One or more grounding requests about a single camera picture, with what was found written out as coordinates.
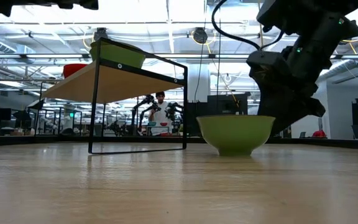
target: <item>metal frame leg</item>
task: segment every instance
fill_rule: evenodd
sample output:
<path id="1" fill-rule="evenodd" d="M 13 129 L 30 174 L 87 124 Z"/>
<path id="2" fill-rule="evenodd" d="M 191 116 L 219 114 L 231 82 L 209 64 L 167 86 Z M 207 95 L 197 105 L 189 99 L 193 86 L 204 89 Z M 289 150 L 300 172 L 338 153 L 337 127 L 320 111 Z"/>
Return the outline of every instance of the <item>metal frame leg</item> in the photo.
<path id="1" fill-rule="evenodd" d="M 82 136 L 82 111 L 80 111 L 80 136 Z"/>
<path id="2" fill-rule="evenodd" d="M 38 120 L 39 120 L 39 113 L 40 113 L 40 110 L 42 108 L 40 108 L 40 102 L 41 102 L 41 97 L 42 97 L 42 85 L 44 84 L 44 82 L 41 82 L 41 87 L 40 87 L 40 97 L 38 99 L 38 109 L 37 109 L 37 116 L 35 117 L 35 133 L 34 133 L 34 137 L 37 136 L 37 128 L 38 128 Z"/>
<path id="3" fill-rule="evenodd" d="M 59 122 L 57 125 L 57 134 L 60 134 L 60 122 L 62 120 L 62 108 L 59 108 Z"/>
<path id="4" fill-rule="evenodd" d="M 53 112 L 53 125 L 55 125 L 56 122 L 56 111 Z"/>
<path id="5" fill-rule="evenodd" d="M 104 137 L 104 116 L 106 112 L 106 104 L 103 104 L 103 118 L 102 118 L 102 137 Z"/>
<path id="6" fill-rule="evenodd" d="M 184 80 L 177 80 L 176 78 L 172 78 L 172 77 L 167 77 L 161 74 L 156 74 L 154 72 L 150 72 L 150 71 L 146 71 L 146 70 L 142 70 L 141 68 L 135 68 L 129 65 L 123 65 L 121 63 L 117 63 L 117 62 L 113 62 L 104 58 L 101 58 L 100 56 L 100 52 L 101 52 L 101 42 L 106 42 L 108 44 L 112 44 L 112 45 L 116 45 L 118 47 L 122 47 L 124 49 L 128 49 L 128 50 L 132 50 L 141 54 L 146 55 L 147 57 L 150 58 L 156 58 L 159 59 L 163 62 L 167 62 L 170 63 L 172 65 L 176 65 L 179 66 L 181 68 L 184 69 Z M 122 153 L 137 153 L 137 152 L 153 152 L 153 151 L 172 151 L 172 150 L 183 150 L 186 149 L 187 147 L 187 108 L 188 108 L 188 102 L 187 102 L 187 98 L 188 98 L 188 69 L 186 66 L 181 65 L 179 63 L 176 63 L 174 61 L 162 58 L 162 57 L 158 57 L 156 55 L 144 52 L 142 50 L 139 49 L 134 49 L 132 47 L 129 47 L 127 45 L 121 44 L 119 42 L 115 42 L 109 39 L 105 39 L 105 38 L 100 38 L 97 42 L 97 49 L 96 49 L 96 58 L 94 61 L 95 64 L 95 77 L 94 77 L 94 88 L 93 88 L 93 99 L 92 99 L 92 113 L 91 113 L 91 123 L 90 123 L 90 127 L 89 127 L 89 142 L 88 142 L 88 152 L 90 154 L 122 154 Z M 131 72 L 131 73 L 136 73 L 138 75 L 143 75 L 149 78 L 154 78 L 157 80 L 161 80 L 161 81 L 165 81 L 165 82 L 170 82 L 170 83 L 176 83 L 178 85 L 183 86 L 183 97 L 184 97 L 184 105 L 183 105 L 183 139 L 178 138 L 176 141 L 173 142 L 179 142 L 182 143 L 181 146 L 176 147 L 176 148 L 171 148 L 171 149 L 153 149 L 153 150 L 148 150 L 148 151 L 119 151 L 119 152 L 93 152 L 93 142 L 94 142 L 94 123 L 95 123 L 95 117 L 96 117 L 96 102 L 98 99 L 98 85 L 99 85 L 99 67 L 100 66 L 106 66 L 106 67 L 111 67 L 111 68 L 115 68 L 115 69 L 120 69 L 126 72 Z"/>
<path id="7" fill-rule="evenodd" d="M 74 133 L 74 125 L 75 125 L 75 110 L 73 110 L 73 133 Z"/>
<path id="8" fill-rule="evenodd" d="M 185 85 L 183 86 L 183 145 L 182 148 L 187 148 L 187 108 L 188 108 L 188 69 L 185 68 L 183 72 L 183 78 L 185 79 Z"/>
<path id="9" fill-rule="evenodd" d="M 89 126 L 89 141 L 88 141 L 88 153 L 92 154 L 93 147 L 93 131 L 94 131 L 94 120 L 96 116 L 96 101 L 98 100 L 98 87 L 99 87 L 99 69 L 100 69 L 100 50 L 101 50 L 101 39 L 97 42 L 96 47 L 96 65 L 94 70 L 94 83 L 93 83 L 93 97 L 92 97 L 92 113 L 91 113 L 91 124 Z"/>

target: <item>wall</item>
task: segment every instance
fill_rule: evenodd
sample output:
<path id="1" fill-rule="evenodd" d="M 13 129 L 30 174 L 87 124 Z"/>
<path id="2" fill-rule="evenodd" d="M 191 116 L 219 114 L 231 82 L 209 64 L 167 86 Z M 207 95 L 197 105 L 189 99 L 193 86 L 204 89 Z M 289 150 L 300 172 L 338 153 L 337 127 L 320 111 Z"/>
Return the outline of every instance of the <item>wall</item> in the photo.
<path id="1" fill-rule="evenodd" d="M 18 92 L 10 91 L 8 92 L 8 96 L 1 96 L 0 94 L 0 108 L 23 110 L 35 100 L 38 100 L 36 96 L 19 95 Z"/>
<path id="2" fill-rule="evenodd" d="M 328 94 L 327 94 L 327 83 L 325 81 L 318 83 L 318 90 L 313 95 L 321 102 L 326 108 L 326 113 L 322 117 L 323 119 L 323 131 L 327 134 L 327 138 L 330 138 L 330 125 L 329 125 L 329 110 L 328 110 Z M 306 132 L 306 137 L 311 137 L 315 131 L 318 131 L 318 117 L 306 116 L 303 119 L 293 123 L 291 125 L 292 138 L 299 138 L 301 132 Z"/>
<path id="3" fill-rule="evenodd" d="M 188 65 L 188 101 L 207 102 L 210 89 L 208 64 Z"/>
<path id="4" fill-rule="evenodd" d="M 328 85 L 329 124 L 332 139 L 353 139 L 352 102 L 358 86 Z"/>

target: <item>red bowl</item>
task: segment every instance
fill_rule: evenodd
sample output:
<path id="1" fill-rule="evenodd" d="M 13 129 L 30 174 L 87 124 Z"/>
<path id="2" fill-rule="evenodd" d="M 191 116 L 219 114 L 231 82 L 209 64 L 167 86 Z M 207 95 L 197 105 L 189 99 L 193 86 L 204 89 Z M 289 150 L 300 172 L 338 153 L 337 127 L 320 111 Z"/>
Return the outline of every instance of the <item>red bowl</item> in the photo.
<path id="1" fill-rule="evenodd" d="M 69 64 L 63 67 L 63 75 L 65 78 L 69 77 L 70 75 L 76 73 L 77 71 L 81 70 L 83 67 L 87 66 L 87 64 Z"/>

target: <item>wooden shelf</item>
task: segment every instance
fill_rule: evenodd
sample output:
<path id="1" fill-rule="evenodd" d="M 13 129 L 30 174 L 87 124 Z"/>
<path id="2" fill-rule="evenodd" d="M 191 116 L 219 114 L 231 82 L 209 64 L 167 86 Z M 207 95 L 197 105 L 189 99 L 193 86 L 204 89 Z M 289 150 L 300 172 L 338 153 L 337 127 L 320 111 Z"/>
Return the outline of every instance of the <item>wooden shelf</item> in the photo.
<path id="1" fill-rule="evenodd" d="M 93 62 L 49 88 L 42 97 L 92 102 L 95 69 L 96 62 Z M 111 103 L 179 88 L 183 84 L 184 80 L 102 59 L 96 102 Z"/>

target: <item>duct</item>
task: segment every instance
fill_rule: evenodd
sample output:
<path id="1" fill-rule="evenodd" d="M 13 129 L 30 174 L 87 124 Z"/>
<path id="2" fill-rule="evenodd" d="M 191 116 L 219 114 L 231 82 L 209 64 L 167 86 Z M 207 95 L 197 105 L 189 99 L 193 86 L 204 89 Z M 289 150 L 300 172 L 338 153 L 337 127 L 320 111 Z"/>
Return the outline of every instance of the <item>duct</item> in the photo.
<path id="1" fill-rule="evenodd" d="M 4 54 L 35 54 L 36 52 L 30 47 L 21 44 L 5 44 L 0 40 L 0 52 Z M 32 63 L 31 59 L 17 59 L 18 62 Z"/>
<path id="2" fill-rule="evenodd" d="M 335 82 L 333 82 L 333 84 L 341 84 L 341 83 L 347 82 L 349 80 L 353 80 L 355 78 L 358 78 L 358 74 L 354 74 L 354 75 L 351 75 L 349 77 L 342 78 L 340 80 L 336 80 Z"/>
<path id="3" fill-rule="evenodd" d="M 342 60 L 338 63 L 335 63 L 331 66 L 331 68 L 328 71 L 323 71 L 319 77 L 319 80 L 321 79 L 327 79 L 334 77 L 337 74 L 346 72 L 348 69 L 352 70 L 353 68 L 358 67 L 358 63 L 355 60 Z"/>

